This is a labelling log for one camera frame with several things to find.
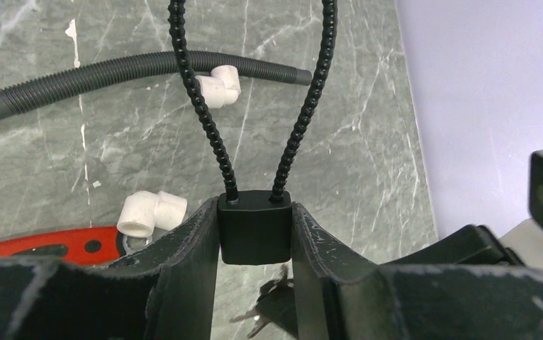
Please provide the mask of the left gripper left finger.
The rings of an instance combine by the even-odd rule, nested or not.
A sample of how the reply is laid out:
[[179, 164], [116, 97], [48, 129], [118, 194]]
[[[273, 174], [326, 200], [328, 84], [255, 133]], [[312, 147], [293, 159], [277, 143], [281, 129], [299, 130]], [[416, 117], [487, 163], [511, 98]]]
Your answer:
[[104, 267], [0, 259], [0, 339], [209, 339], [217, 203]]

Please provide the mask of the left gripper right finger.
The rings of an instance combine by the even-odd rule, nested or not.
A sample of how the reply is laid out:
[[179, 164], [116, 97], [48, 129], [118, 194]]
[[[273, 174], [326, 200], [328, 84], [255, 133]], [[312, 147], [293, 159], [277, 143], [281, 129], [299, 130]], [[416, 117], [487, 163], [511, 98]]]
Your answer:
[[543, 271], [376, 265], [292, 213], [300, 339], [543, 339]]

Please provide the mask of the black cable padlock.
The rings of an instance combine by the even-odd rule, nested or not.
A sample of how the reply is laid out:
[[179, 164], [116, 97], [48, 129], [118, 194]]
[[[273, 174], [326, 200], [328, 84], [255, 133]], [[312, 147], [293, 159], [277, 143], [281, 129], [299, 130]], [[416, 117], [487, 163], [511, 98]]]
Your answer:
[[322, 5], [322, 38], [313, 79], [281, 155], [270, 191], [238, 190], [230, 157], [190, 63], [184, 30], [184, 2], [171, 1], [168, 6], [169, 34], [179, 74], [223, 176], [225, 193], [218, 199], [217, 218], [222, 260], [226, 264], [278, 264], [291, 258], [292, 209], [285, 186], [298, 148], [322, 96], [337, 35], [337, 2], [323, 1]]

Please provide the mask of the white pipe elbow near wrench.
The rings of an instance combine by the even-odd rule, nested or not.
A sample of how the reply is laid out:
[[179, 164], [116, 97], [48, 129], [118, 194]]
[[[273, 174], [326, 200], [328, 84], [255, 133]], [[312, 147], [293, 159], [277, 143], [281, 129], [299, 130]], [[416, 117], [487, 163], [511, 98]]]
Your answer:
[[129, 237], [151, 237], [155, 228], [170, 231], [184, 220], [187, 199], [160, 191], [138, 191], [123, 204], [116, 227]]

